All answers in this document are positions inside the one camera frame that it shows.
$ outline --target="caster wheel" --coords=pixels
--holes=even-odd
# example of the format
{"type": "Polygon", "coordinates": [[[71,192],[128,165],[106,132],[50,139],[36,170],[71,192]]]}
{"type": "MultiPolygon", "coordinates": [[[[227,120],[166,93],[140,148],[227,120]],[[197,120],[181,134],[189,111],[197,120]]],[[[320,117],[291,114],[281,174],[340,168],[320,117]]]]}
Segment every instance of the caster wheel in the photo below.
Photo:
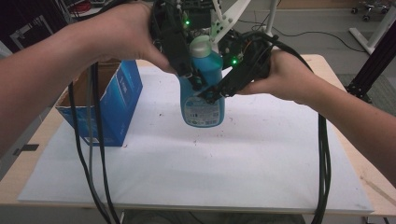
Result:
{"type": "Polygon", "coordinates": [[[369,21],[370,20],[370,16],[363,16],[363,21],[369,21]]]}

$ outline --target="blue cardboard box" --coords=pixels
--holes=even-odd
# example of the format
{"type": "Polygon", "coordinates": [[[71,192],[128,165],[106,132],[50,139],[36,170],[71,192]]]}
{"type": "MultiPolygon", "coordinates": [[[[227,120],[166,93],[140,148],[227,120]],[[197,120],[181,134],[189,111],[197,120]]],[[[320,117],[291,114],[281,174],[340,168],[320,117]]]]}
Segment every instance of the blue cardboard box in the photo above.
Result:
{"type": "MultiPolygon", "coordinates": [[[[87,73],[83,73],[74,84],[78,130],[80,137],[89,144],[87,73]]],[[[106,147],[121,147],[128,131],[137,101],[142,91],[142,81],[135,61],[110,61],[99,63],[99,94],[106,147]]],[[[91,119],[93,145],[99,146],[93,100],[91,119]]],[[[57,110],[73,126],[73,117],[66,91],[58,100],[57,110]]]]}

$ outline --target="bottle cap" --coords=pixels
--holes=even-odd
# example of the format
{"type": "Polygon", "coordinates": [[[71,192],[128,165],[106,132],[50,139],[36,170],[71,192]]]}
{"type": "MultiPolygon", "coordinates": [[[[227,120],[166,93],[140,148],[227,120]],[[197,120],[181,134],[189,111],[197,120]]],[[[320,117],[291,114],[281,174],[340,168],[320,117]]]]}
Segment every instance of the bottle cap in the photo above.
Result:
{"type": "Polygon", "coordinates": [[[207,57],[212,51],[208,35],[195,37],[190,43],[190,54],[194,58],[207,57]]]}

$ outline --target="bottle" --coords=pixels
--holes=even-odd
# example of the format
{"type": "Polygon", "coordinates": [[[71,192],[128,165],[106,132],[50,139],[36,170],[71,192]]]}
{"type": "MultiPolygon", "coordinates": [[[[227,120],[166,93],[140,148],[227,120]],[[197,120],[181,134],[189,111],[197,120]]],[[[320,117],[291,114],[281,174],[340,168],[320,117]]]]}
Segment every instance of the bottle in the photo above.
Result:
{"type": "Polygon", "coordinates": [[[224,120],[224,98],[209,104],[198,97],[201,91],[218,84],[222,79],[222,58],[212,50],[208,35],[200,35],[190,43],[192,63],[200,70],[206,84],[198,91],[192,88],[185,77],[178,77],[180,82],[180,107],[184,121],[196,128],[217,126],[224,120]]]}

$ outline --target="hand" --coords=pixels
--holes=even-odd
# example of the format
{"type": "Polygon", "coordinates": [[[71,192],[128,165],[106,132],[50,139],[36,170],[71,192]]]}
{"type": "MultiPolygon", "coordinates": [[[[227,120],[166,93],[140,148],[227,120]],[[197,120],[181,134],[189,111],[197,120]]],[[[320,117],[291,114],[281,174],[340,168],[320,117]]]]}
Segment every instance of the hand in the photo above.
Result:
{"type": "Polygon", "coordinates": [[[93,40],[98,61],[110,58],[120,60],[147,60],[165,72],[175,73],[166,57],[152,44],[149,34],[151,7],[132,2],[111,8],[88,21],[81,22],[85,31],[97,35],[93,40]]]}
{"type": "Polygon", "coordinates": [[[304,99],[314,94],[310,87],[317,80],[318,77],[300,60],[286,51],[276,49],[271,56],[270,76],[254,80],[238,94],[270,93],[283,100],[304,104],[304,99]]]}

